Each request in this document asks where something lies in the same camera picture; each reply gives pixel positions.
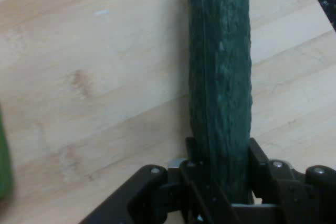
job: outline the metal screw head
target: metal screw head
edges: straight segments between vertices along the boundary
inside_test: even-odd
[[[159,173],[159,172],[160,172],[160,169],[158,168],[151,169],[151,173]]]
[[[280,167],[282,167],[282,162],[280,162],[280,161],[274,161],[273,162],[273,166],[280,168]]]
[[[195,165],[193,162],[190,162],[190,161],[189,161],[188,164],[187,164],[187,166],[188,166],[188,167],[195,167],[196,165]]]
[[[314,172],[319,173],[319,174],[323,174],[324,170],[320,167],[316,167],[316,168],[314,168]]]

